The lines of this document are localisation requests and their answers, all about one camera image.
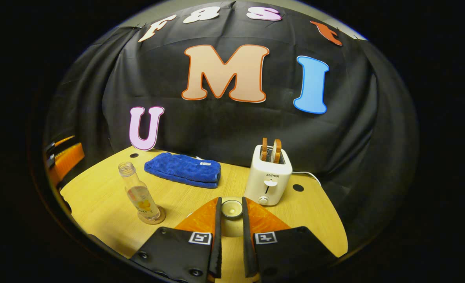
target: white toaster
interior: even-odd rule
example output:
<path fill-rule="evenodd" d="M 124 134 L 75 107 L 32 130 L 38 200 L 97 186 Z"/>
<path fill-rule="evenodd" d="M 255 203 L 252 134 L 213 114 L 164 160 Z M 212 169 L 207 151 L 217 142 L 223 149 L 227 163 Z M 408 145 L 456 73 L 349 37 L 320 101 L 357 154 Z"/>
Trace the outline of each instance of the white toaster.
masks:
<path fill-rule="evenodd" d="M 245 197 L 263 206 L 274 206 L 280 201 L 292 175 L 292 164 L 281 149 L 280 163 L 271 163 L 273 147 L 267 147 L 267 161 L 261 160 L 262 145 L 255 147 L 248 175 Z"/>

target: bottle label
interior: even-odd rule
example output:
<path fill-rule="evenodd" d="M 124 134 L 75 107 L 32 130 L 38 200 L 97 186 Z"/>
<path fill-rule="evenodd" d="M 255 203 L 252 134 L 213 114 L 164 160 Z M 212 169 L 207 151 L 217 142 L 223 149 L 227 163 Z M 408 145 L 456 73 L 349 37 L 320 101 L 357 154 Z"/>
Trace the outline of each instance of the bottle label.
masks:
<path fill-rule="evenodd" d="M 144 217 L 154 217 L 157 215 L 157 212 L 159 212 L 159 209 L 145 187 L 131 188 L 128 191 L 128 197 Z"/>

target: folded towel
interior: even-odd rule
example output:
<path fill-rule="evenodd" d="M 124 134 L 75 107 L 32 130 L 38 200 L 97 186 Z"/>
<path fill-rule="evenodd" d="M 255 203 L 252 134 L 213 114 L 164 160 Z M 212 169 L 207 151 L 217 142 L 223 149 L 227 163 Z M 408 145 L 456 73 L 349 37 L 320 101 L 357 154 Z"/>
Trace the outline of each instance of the folded towel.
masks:
<path fill-rule="evenodd" d="M 162 153 L 145 163 L 143 170 L 171 181 L 203 188 L 217 188 L 220 164 L 182 154 Z"/>

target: wooden coaster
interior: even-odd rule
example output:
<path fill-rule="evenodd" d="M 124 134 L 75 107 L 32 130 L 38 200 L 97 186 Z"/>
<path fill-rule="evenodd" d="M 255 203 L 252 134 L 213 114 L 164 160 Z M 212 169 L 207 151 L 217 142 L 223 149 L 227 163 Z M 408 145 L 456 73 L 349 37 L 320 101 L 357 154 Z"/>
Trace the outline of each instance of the wooden coaster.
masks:
<path fill-rule="evenodd" d="M 139 219 L 142 222 L 144 222 L 146 224 L 151 224 L 151 225 L 159 224 L 159 223 L 163 222 L 163 220 L 166 218 L 166 211 L 161 206 L 157 206 L 157 207 L 159 208 L 159 218 L 157 218 L 155 220 L 150 220 L 150 219 L 147 219 L 147 218 L 143 217 L 140 213 L 138 213 Z"/>
<path fill-rule="evenodd" d="M 271 162 L 280 163 L 281 156 L 281 140 L 275 139 L 273 150 L 271 151 Z"/>
<path fill-rule="evenodd" d="M 267 138 L 262 138 L 262 154 L 261 154 L 261 160 L 262 161 L 267 161 Z"/>

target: glass bottle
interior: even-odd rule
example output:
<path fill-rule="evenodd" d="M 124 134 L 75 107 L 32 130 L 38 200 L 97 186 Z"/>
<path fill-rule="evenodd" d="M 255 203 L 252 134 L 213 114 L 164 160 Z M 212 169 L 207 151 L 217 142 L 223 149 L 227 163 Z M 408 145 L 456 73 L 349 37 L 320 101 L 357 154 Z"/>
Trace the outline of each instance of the glass bottle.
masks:
<path fill-rule="evenodd" d="M 164 220 L 164 210 L 154 203 L 146 184 L 138 178 L 134 165 L 124 162 L 119 165 L 119 174 L 124 180 L 124 190 L 128 199 L 137 208 L 139 218 L 147 224 L 157 224 Z"/>

